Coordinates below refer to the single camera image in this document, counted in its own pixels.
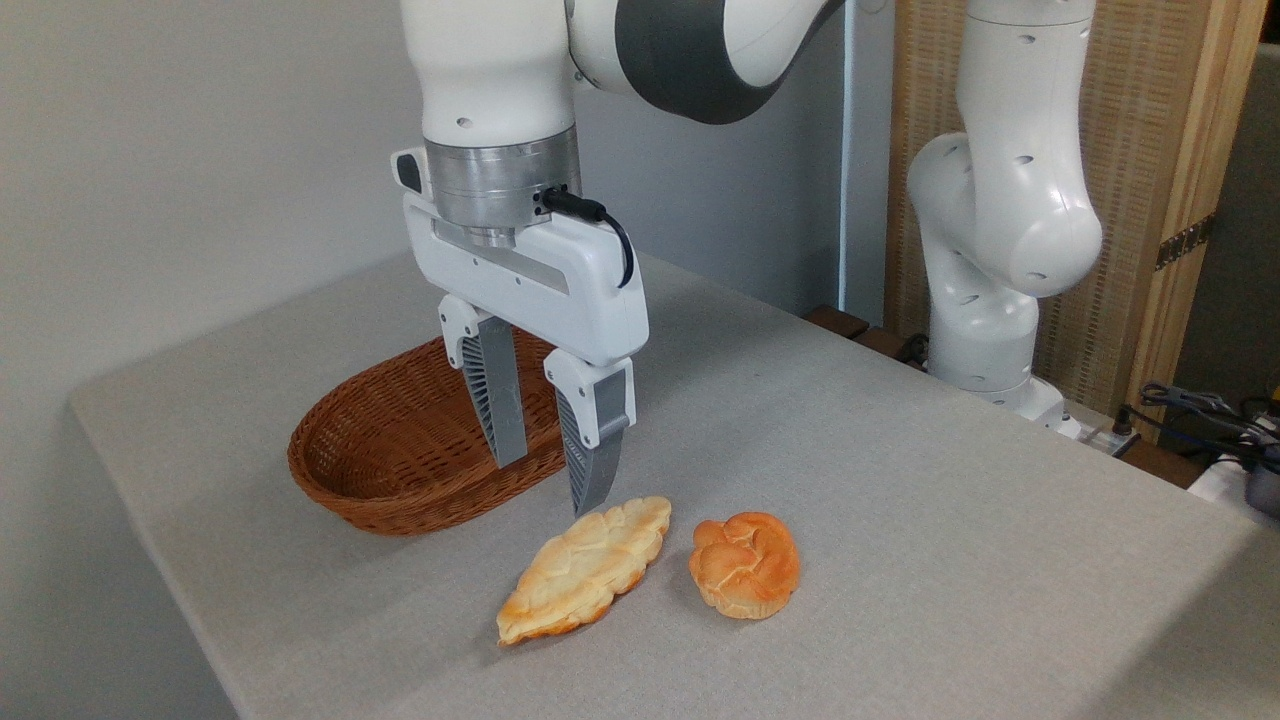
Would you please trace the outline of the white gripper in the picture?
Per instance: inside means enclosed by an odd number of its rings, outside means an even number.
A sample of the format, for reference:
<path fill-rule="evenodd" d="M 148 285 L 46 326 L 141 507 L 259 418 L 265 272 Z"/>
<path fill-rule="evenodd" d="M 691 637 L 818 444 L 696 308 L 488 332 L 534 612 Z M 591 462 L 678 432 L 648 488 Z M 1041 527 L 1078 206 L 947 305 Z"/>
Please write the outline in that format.
<path fill-rule="evenodd" d="M 403 209 L 425 278 L 452 293 L 439 305 L 445 354 L 463 375 L 498 468 L 529 452 L 511 324 L 558 347 L 544 370 L 556 387 L 573 511 L 590 512 L 611 492 L 625 430 L 636 421 L 627 356 L 649 337 L 640 274 L 620 287 L 625 260 L 616 234 L 554 215 L 520 231 L 513 249 L 497 249 L 436 218 L 419 193 L 406 192 Z"/>

